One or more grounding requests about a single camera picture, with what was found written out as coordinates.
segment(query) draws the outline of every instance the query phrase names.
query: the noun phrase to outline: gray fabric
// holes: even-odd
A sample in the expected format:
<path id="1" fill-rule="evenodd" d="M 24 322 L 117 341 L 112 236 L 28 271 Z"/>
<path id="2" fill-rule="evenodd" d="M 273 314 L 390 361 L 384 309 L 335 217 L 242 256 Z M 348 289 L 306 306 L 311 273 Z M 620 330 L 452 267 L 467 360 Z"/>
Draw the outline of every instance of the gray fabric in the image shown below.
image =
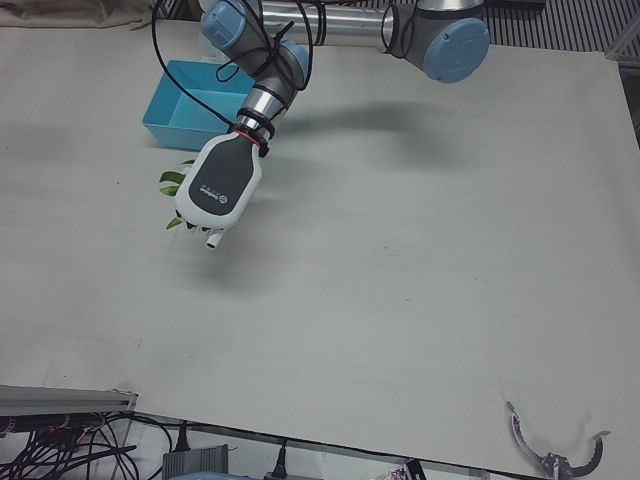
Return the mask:
<path id="1" fill-rule="evenodd" d="M 113 27 L 143 23 L 148 0 L 0 0 L 0 26 Z"/>

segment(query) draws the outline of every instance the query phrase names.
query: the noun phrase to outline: blue tray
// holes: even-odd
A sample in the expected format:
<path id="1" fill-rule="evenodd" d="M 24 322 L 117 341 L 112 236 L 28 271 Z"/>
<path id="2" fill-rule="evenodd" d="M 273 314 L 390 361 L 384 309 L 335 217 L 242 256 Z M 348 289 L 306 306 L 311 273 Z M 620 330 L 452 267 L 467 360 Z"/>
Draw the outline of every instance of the blue tray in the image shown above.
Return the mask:
<path id="1" fill-rule="evenodd" d="M 217 63 L 182 60 L 172 60 L 167 65 L 189 93 L 233 121 L 253 80 L 239 71 L 228 82 L 219 82 L 216 79 L 218 67 Z M 226 77 L 233 68 L 225 68 L 221 76 Z M 228 128 L 214 114 L 182 93 L 166 74 L 160 79 L 142 124 L 161 145 L 185 150 L 201 150 L 212 137 L 227 133 Z"/>

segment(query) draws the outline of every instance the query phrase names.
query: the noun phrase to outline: green leaf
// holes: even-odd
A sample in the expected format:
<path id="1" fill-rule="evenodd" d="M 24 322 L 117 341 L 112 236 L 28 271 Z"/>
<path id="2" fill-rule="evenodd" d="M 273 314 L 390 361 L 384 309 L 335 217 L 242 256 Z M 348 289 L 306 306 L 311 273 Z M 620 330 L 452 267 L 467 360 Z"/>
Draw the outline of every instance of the green leaf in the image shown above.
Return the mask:
<path id="1" fill-rule="evenodd" d="M 184 180 L 185 175 L 178 172 L 164 172 L 160 175 L 160 182 L 173 182 L 180 185 Z"/>
<path id="2" fill-rule="evenodd" d="M 167 223 L 167 226 L 165 228 L 167 230 L 171 230 L 173 227 L 177 227 L 181 223 L 182 223 L 182 220 L 180 220 L 178 217 L 175 217 L 173 220 Z"/>
<path id="3" fill-rule="evenodd" d="M 160 191 L 165 195 L 168 195 L 170 197 L 175 197 L 176 193 L 178 193 L 178 187 L 175 185 L 171 185 L 170 187 L 161 188 Z"/>

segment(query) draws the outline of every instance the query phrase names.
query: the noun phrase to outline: table surface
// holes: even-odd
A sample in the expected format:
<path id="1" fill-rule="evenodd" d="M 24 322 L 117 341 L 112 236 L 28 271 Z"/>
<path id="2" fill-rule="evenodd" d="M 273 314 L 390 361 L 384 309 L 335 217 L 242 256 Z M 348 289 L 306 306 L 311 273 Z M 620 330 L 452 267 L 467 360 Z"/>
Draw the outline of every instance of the table surface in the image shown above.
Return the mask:
<path id="1" fill-rule="evenodd" d="M 159 29 L 197 58 L 197 25 Z M 194 154 L 141 118 L 148 31 L 0 30 L 0 383 L 119 388 L 150 413 L 538 473 L 640 449 L 640 155 L 616 65 L 492 47 L 440 85 L 373 50 L 313 79 L 219 251 L 165 232 Z"/>

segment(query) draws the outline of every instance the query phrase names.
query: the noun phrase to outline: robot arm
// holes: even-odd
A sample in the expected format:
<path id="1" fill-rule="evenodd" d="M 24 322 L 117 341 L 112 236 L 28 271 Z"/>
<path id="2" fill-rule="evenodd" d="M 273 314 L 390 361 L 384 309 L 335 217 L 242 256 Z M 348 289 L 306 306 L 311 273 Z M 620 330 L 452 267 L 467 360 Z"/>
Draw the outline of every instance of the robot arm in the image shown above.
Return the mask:
<path id="1" fill-rule="evenodd" d="M 297 93 L 306 87 L 314 45 L 376 46 L 433 80 L 453 83 L 484 59 L 489 33 L 478 17 L 483 0 L 418 0 L 384 9 L 261 0 L 218 0 L 204 16 L 203 34 L 254 80 L 227 135 L 209 141 L 176 194 L 188 229 L 210 232 L 216 248 L 260 181 L 259 157 Z"/>

